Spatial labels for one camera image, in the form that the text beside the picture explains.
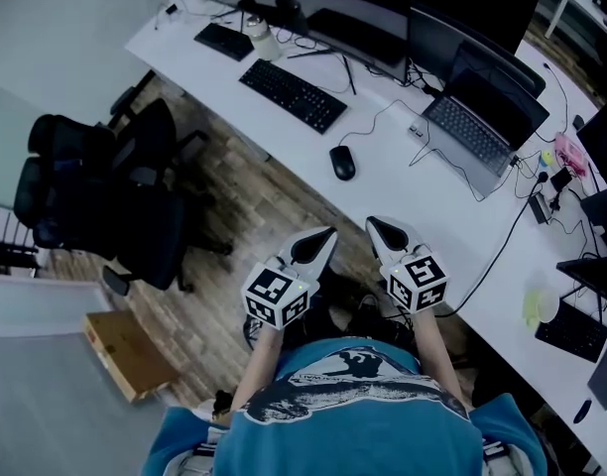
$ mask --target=black office chair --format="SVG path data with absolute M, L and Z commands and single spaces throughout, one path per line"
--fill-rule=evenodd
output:
M 193 286 L 182 274 L 187 247 L 223 255 L 232 251 L 231 245 L 215 242 L 195 229 L 199 202 L 185 193 L 133 185 L 121 194 L 120 204 L 116 258 L 129 273 L 103 268 L 105 283 L 118 295 L 127 295 L 130 283 L 137 280 L 164 291 L 177 279 L 179 289 L 191 293 Z
M 29 151 L 39 156 L 24 165 L 15 214 L 33 229 L 39 247 L 118 257 L 130 275 L 103 272 L 117 293 L 127 294 L 136 279 L 166 289 L 174 277 L 188 291 L 181 269 L 187 245 L 222 254 L 232 250 L 200 231 L 191 234 L 203 199 L 188 200 L 163 183 L 174 155 L 204 134 L 196 131 L 176 142 L 172 115 L 158 99 L 113 136 L 102 126 L 62 116 L 39 118 L 29 138 Z

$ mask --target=black keyboard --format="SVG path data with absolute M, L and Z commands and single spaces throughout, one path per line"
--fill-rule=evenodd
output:
M 240 81 L 323 134 L 347 106 L 269 61 L 258 59 Z
M 193 40 L 237 61 L 243 60 L 253 51 L 253 44 L 248 36 L 215 23 L 207 25 Z
M 535 338 L 596 363 L 607 338 L 607 327 L 564 301 L 551 322 L 541 322 Z
M 496 175 L 504 172 L 511 149 L 462 106 L 441 97 L 425 112 L 429 120 L 453 136 Z

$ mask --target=yellow object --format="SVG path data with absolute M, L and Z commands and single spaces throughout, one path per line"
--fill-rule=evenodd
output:
M 533 289 L 524 296 L 522 317 L 528 328 L 538 329 L 540 322 L 551 322 L 559 311 L 559 297 L 548 289 Z
M 545 150 L 540 155 L 540 160 L 544 163 L 545 166 L 550 166 L 552 164 L 553 158 L 550 150 Z

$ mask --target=laptop keyboard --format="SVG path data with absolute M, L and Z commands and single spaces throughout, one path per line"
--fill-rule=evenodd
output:
M 425 116 L 464 145 L 489 170 L 498 176 L 502 174 L 510 159 L 511 149 L 463 107 L 441 97 L 427 109 Z

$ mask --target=wall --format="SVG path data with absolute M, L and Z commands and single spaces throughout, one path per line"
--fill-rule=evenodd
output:
M 0 87 L 0 205 L 10 207 L 28 157 L 28 135 L 43 114 L 37 106 Z
M 77 333 L 86 313 L 109 309 L 96 283 L 0 275 L 0 337 Z
M 135 475 L 164 407 L 131 406 L 82 334 L 0 338 L 0 475 Z
M 124 50 L 166 0 L 0 0 L 0 86 L 83 123 L 148 67 Z

